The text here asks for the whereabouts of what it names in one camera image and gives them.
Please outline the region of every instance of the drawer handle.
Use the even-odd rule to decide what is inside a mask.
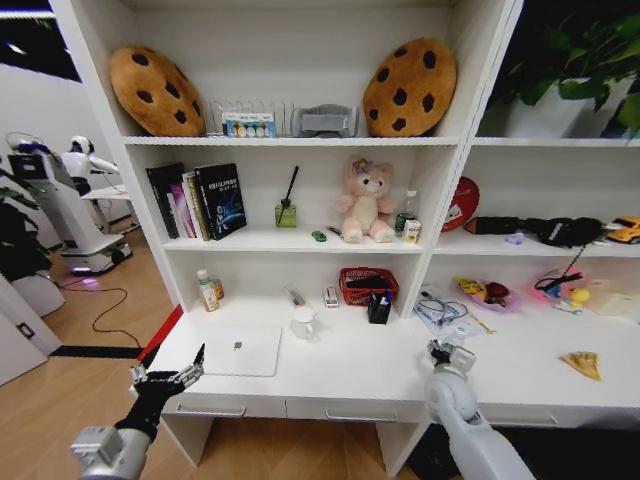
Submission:
[[[491,424],[496,424],[496,425],[504,425],[504,426],[531,426],[531,427],[540,427],[540,426],[544,426],[544,425],[549,425],[549,426],[553,426],[553,425],[558,425],[558,420],[556,419],[556,417],[554,417],[553,415],[549,415],[549,418],[546,419],[540,419],[540,420],[519,420],[519,419],[500,419],[500,418],[496,418],[496,419],[490,419],[487,418],[487,422],[491,423]]]
[[[247,413],[247,407],[242,407],[237,411],[217,411],[217,410],[195,410],[192,407],[185,407],[181,403],[176,407],[176,413],[181,413],[184,415],[204,415],[207,417],[226,417],[226,418],[240,418],[244,417],[244,414]]]
[[[324,414],[329,420],[338,420],[341,422],[397,422],[398,414],[394,410],[391,417],[342,417],[340,415],[331,415],[329,407],[324,409]]]

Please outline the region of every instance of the red woven basket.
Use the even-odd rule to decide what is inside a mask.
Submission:
[[[362,280],[364,278],[373,277],[374,275],[380,275],[389,284],[389,288],[349,288],[347,287],[347,278],[350,280]],[[389,270],[382,268],[343,268],[340,270],[340,290],[342,290],[342,296],[344,302],[347,305],[358,305],[366,307],[369,305],[369,295],[372,293],[384,293],[390,291],[393,298],[398,296],[399,290],[398,282],[393,278],[393,274]]]

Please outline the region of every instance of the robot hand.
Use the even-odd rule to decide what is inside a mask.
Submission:
[[[85,466],[80,480],[136,480],[147,460],[147,449],[158,433],[164,405],[184,392],[203,374],[204,344],[192,365],[183,370],[147,373],[133,367],[133,387],[138,398],[129,414],[115,427],[85,428],[71,445],[71,453]]]
[[[447,431],[451,455],[465,480],[534,480],[518,452],[478,409],[466,376],[475,355],[436,340],[428,349],[436,365],[425,385],[427,407]]]

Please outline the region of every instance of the toy car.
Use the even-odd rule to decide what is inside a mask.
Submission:
[[[640,217],[618,217],[612,223],[620,228],[610,232],[607,240],[630,245],[640,243]]]

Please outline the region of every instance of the white laptop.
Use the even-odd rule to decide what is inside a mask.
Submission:
[[[205,375],[275,375],[281,327],[210,325],[202,333]]]

